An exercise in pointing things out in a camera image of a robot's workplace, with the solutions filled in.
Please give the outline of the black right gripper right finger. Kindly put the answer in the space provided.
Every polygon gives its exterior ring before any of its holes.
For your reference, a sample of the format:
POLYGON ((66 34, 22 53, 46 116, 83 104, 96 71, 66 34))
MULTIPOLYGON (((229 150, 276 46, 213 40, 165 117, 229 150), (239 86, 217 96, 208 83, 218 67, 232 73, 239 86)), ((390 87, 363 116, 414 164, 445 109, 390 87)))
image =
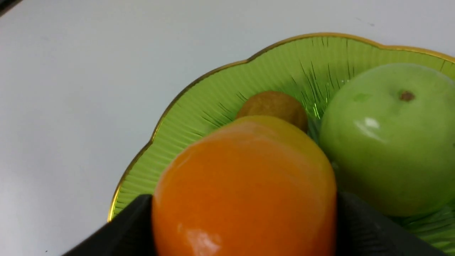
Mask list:
POLYGON ((352 193, 337 193, 337 256, 445 256, 352 193))

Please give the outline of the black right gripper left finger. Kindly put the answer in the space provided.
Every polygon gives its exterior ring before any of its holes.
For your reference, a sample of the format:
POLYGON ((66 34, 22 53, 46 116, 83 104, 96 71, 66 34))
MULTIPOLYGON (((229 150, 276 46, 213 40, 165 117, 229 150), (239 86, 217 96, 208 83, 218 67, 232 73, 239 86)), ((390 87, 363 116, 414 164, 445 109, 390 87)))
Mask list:
POLYGON ((152 195, 137 196, 124 210, 65 256, 156 256, 152 195))

